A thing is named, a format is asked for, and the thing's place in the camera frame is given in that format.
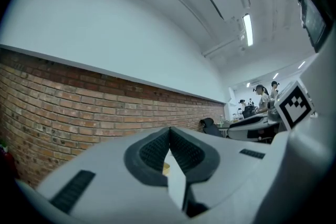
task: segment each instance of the brick wall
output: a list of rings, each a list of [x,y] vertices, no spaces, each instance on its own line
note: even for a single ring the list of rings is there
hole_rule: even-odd
[[[224,114],[221,103],[4,49],[0,57],[0,133],[33,187],[94,143],[152,127],[201,131],[201,119]]]

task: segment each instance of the white ceiling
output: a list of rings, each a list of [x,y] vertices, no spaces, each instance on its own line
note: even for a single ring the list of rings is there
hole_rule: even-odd
[[[274,59],[277,64],[259,72],[260,77],[313,54],[301,27],[297,0],[213,0],[223,18],[210,0],[141,1],[184,30],[197,44],[199,53],[217,66],[223,76],[237,65],[243,68],[256,60]],[[251,15],[254,33],[251,47],[247,47],[245,39],[241,40],[242,16],[246,13]],[[228,86],[245,80],[237,78]]]
[[[250,88],[254,88],[258,84],[263,84],[263,85],[268,85],[270,84],[273,80],[275,81],[281,81],[285,80],[289,77],[292,77],[294,75],[300,75],[315,59],[316,55],[312,55],[300,62],[296,62],[292,65],[286,66],[284,68],[275,70],[273,72],[264,74],[262,76],[258,76],[255,78],[251,78],[246,81],[241,81],[240,83],[237,83],[236,85],[232,86],[232,89],[237,91],[237,90],[242,90],[246,88],[246,84],[249,82],[250,83]],[[299,66],[305,61],[304,65],[299,69]]]

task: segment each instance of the fluorescent light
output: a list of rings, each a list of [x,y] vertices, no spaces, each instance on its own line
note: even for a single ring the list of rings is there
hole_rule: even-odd
[[[300,68],[300,67],[302,67],[302,66],[303,66],[303,64],[304,64],[305,62],[306,62],[306,61],[304,61],[304,62],[303,62],[303,63],[302,63],[300,66],[299,66],[299,68]]]
[[[249,14],[246,14],[243,16],[246,36],[247,36],[247,45],[252,46],[253,45],[253,32],[252,32],[252,23],[251,23],[251,17]]]

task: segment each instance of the red object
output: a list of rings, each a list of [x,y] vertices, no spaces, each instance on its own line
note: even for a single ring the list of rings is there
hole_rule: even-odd
[[[19,178],[18,172],[15,167],[15,161],[11,153],[9,152],[4,152],[3,149],[1,149],[1,154],[4,156],[5,162],[7,163],[10,171],[12,171],[12,175],[15,178]]]

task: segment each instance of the table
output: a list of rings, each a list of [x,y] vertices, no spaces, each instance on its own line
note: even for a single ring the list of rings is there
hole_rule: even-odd
[[[225,137],[225,138],[227,137],[227,130],[229,129],[229,127],[230,127],[231,124],[232,123],[230,123],[230,122],[224,122],[222,124],[222,127],[221,127],[220,124],[216,124],[217,127],[218,127],[218,129],[222,132],[223,137]]]

